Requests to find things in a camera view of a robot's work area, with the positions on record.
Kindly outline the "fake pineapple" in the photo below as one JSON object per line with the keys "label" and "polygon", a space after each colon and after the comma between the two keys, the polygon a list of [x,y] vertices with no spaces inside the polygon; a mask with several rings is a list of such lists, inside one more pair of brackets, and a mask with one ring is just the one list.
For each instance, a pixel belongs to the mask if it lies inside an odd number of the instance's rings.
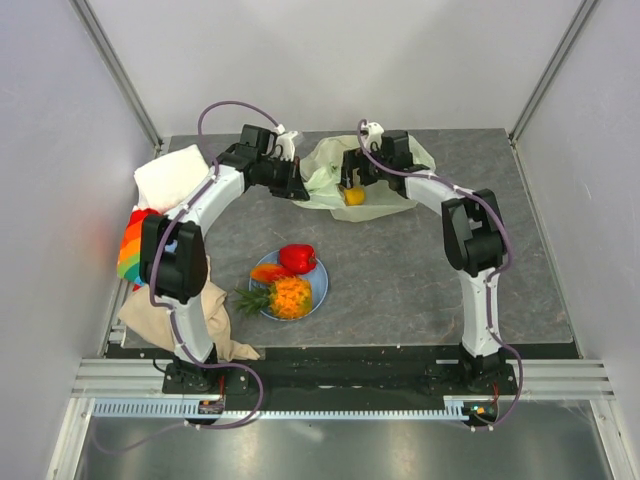
{"label": "fake pineapple", "polygon": [[296,320],[313,308],[311,283],[301,277],[284,277],[251,289],[236,289],[236,309],[247,315],[270,313],[280,320]]}

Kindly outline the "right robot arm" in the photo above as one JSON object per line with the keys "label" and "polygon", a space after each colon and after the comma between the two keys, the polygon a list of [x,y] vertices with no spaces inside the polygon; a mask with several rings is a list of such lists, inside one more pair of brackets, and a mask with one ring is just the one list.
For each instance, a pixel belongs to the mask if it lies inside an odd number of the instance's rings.
{"label": "right robot arm", "polygon": [[406,131],[385,131],[363,120],[358,146],[343,154],[340,185],[386,182],[391,191],[441,218],[445,256],[457,271],[464,328],[458,381],[467,392],[483,392],[504,362],[498,341],[498,279],[508,264],[508,241],[495,194],[460,187],[418,164]]}

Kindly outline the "red fake apple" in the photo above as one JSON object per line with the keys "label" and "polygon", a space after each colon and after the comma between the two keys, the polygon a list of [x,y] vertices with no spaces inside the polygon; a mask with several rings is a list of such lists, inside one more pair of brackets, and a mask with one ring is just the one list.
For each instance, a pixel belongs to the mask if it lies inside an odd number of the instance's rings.
{"label": "red fake apple", "polygon": [[308,244],[289,244],[279,250],[279,263],[295,274],[307,274],[317,265],[314,248]]}

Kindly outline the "red yellow fake mango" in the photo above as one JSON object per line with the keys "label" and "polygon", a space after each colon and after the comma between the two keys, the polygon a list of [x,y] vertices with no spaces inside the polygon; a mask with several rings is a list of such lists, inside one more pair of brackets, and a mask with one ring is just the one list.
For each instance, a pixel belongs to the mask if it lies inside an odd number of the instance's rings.
{"label": "red yellow fake mango", "polygon": [[286,267],[276,263],[261,263],[250,272],[250,278],[261,284],[272,284],[277,280],[294,276]]}

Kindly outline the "pale green plastic bag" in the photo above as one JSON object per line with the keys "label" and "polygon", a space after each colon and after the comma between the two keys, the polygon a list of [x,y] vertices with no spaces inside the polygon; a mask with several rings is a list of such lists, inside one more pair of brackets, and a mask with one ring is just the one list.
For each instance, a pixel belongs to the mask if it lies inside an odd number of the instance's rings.
{"label": "pale green plastic bag", "polygon": [[327,137],[300,161],[300,171],[308,201],[295,201],[299,207],[328,210],[335,220],[365,222],[393,215],[416,207],[417,202],[393,192],[386,181],[362,187],[363,201],[348,205],[339,187],[342,157],[347,150],[358,147],[354,135]]}

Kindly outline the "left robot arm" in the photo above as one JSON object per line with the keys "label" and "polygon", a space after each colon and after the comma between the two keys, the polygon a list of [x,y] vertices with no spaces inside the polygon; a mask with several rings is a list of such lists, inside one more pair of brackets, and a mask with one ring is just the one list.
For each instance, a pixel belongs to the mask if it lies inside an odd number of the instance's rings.
{"label": "left robot arm", "polygon": [[295,150],[298,131],[246,125],[238,142],[214,160],[199,185],[163,215],[149,215],[141,231],[140,276],[151,304],[169,311],[174,355],[190,364],[185,382],[208,393],[219,369],[207,360],[214,350],[200,294],[209,279],[204,236],[221,213],[252,186],[264,186],[279,198],[308,201]]}

